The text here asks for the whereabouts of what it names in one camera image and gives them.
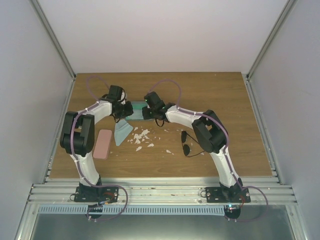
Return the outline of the teal glasses case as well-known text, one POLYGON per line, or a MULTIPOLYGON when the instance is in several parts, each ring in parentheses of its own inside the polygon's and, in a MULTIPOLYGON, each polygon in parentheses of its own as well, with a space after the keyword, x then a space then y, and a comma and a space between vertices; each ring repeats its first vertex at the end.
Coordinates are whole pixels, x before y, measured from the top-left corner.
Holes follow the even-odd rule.
POLYGON ((133 114, 125 118, 126 121, 143 121, 143 111, 142 108, 147 107, 145 101, 132 101, 133 114))

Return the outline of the pink glasses case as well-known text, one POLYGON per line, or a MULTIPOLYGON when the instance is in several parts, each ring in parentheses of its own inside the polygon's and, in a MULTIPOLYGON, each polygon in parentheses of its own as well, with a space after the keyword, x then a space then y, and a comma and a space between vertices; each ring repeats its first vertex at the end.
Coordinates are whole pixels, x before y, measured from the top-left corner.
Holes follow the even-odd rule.
POLYGON ((101 129, 95 143, 93 158, 106 160, 110 152, 111 140, 112 131, 108 129, 101 129))

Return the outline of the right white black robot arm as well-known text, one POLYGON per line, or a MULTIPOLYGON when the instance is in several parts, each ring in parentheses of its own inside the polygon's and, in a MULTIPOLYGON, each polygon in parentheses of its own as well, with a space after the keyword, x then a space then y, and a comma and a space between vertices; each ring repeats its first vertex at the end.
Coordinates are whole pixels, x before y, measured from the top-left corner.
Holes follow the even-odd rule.
POLYGON ((147 103, 142 108, 145 120, 160 120, 193 129, 199 146, 213 159, 223 200, 234 202, 242 191, 242 183, 230 158, 229 134, 215 112, 196 112, 173 103, 165 104, 154 91, 145 95, 144 100, 147 103))

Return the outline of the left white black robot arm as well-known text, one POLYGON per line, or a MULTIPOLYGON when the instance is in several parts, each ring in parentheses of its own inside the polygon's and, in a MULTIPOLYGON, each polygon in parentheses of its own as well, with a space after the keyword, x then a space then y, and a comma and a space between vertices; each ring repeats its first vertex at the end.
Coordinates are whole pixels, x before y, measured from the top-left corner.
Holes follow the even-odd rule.
POLYGON ((92 153, 95 125, 106 117, 112 117, 115 123, 123 123, 133 113, 125 90, 111 85, 109 92, 93 105, 78 112, 68 111, 64 116, 59 143, 74 161, 80 178, 79 187, 86 190, 85 195, 92 202, 98 202, 103 197, 103 185, 92 153))

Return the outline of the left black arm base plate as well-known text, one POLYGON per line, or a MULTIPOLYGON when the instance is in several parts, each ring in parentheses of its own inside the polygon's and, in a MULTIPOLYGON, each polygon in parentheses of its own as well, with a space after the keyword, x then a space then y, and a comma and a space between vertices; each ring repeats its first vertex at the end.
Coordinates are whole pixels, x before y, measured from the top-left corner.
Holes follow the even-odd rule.
POLYGON ((80 184, 69 199, 76 203, 116 203, 119 188, 116 186, 92 187, 80 184))

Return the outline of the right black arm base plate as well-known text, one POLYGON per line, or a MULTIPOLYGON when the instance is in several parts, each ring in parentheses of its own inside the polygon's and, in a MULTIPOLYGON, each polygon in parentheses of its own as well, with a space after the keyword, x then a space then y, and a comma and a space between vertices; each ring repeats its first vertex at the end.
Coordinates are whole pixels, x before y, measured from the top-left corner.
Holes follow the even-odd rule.
POLYGON ((206 187, 200 192, 200 196, 206 199, 207 203, 233 203, 244 204, 251 202, 249 190, 243 190, 238 193, 226 193, 221 187, 206 187))

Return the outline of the black aviator sunglasses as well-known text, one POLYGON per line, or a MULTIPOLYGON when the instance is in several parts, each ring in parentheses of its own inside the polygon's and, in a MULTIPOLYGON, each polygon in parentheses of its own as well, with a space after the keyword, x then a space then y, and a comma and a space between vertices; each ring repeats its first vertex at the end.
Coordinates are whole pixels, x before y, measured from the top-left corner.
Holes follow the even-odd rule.
POLYGON ((197 143, 199 145, 198 141, 194 137, 192 137, 185 130, 183 130, 181 132, 181 145, 182 145, 182 151, 183 151, 184 156, 188 157, 188 158, 192 158, 192 157, 195 157, 195 156, 203 154, 204 150, 199 152, 199 153, 191 155, 191 148, 190 148, 190 146, 188 144, 186 144, 187 137, 191 138, 195 143, 197 143))

